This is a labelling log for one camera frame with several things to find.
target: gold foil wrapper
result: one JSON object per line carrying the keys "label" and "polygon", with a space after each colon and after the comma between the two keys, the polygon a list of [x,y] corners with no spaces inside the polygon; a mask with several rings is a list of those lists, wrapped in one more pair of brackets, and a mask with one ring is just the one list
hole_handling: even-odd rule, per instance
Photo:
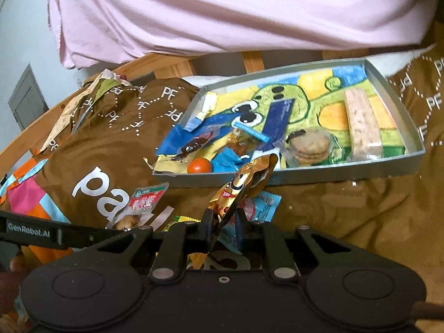
{"label": "gold foil wrapper", "polygon": [[244,164],[234,178],[212,197],[208,208],[215,214],[215,226],[219,228],[216,235],[244,198],[254,198],[264,189],[278,160],[276,154],[269,154]]}

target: blue wrapper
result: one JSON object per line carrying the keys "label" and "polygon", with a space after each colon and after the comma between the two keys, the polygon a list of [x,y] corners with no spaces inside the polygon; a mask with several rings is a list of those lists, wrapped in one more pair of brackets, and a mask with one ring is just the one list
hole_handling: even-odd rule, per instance
{"label": "blue wrapper", "polygon": [[[281,202],[281,196],[261,191],[255,198],[246,198],[239,205],[244,208],[248,221],[271,221],[276,208]],[[236,228],[234,227],[235,217],[223,227],[218,240],[229,250],[241,254],[236,241]]]}

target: blue label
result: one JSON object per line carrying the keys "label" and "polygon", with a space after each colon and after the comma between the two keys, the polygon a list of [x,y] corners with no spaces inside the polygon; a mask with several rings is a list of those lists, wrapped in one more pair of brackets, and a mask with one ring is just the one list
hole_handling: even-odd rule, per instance
{"label": "blue label", "polygon": [[255,138],[259,139],[262,142],[269,142],[270,141],[270,137],[261,133],[258,133],[256,130],[253,130],[252,128],[249,128],[247,125],[241,123],[241,122],[234,122],[233,123],[233,127],[235,128],[239,128],[243,131],[245,131],[246,133],[250,134],[251,136],[254,136]]}

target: brown bedding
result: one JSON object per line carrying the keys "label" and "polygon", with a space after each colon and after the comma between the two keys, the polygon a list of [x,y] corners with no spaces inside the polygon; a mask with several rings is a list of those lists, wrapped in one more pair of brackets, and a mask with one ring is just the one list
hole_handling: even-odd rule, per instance
{"label": "brown bedding", "polygon": [[[282,230],[308,224],[405,264],[425,280],[428,300],[444,304],[442,57],[444,45],[438,45],[389,79],[424,137],[427,152],[419,173],[357,182],[266,187],[266,190],[282,196],[273,219]],[[175,90],[174,96],[164,94],[165,87]],[[101,198],[122,202],[120,190],[131,194],[137,186],[157,183],[143,157],[155,160],[155,147],[198,90],[181,79],[155,80],[142,93],[131,90],[131,86],[121,88],[125,93],[117,95],[110,91],[97,102],[94,112],[52,152],[35,177],[36,183],[74,224],[104,227],[107,219],[97,208]],[[140,107],[141,102],[149,105]],[[115,111],[119,118],[110,122],[112,116],[107,116],[110,111]],[[80,114],[81,111],[76,112],[73,119]],[[57,139],[64,140],[71,129],[72,124]],[[108,176],[109,187],[93,196],[84,191],[101,192],[102,182],[91,179],[85,188],[83,179],[95,168]],[[155,213],[159,214],[166,206],[175,210],[160,229],[174,215],[199,219],[216,191],[217,188],[169,189]],[[110,212],[115,207],[101,202],[102,211]],[[206,268],[216,269],[258,266],[256,259],[236,256],[222,248],[216,249],[205,262]],[[427,333],[444,331],[444,324],[440,323],[422,321],[419,326]]]}

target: cookie package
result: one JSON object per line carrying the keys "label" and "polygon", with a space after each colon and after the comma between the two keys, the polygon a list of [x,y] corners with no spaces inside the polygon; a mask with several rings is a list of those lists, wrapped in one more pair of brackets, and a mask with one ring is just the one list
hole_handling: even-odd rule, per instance
{"label": "cookie package", "polygon": [[367,93],[362,88],[344,91],[350,129],[351,160],[361,162],[383,157],[381,132]]}
{"label": "cookie package", "polygon": [[292,131],[273,145],[279,149],[289,168],[309,167],[329,160],[334,139],[326,129],[312,127]]}
{"label": "cookie package", "polygon": [[169,183],[137,188],[123,211],[111,220],[107,229],[131,230],[147,223],[161,197],[165,194]]}

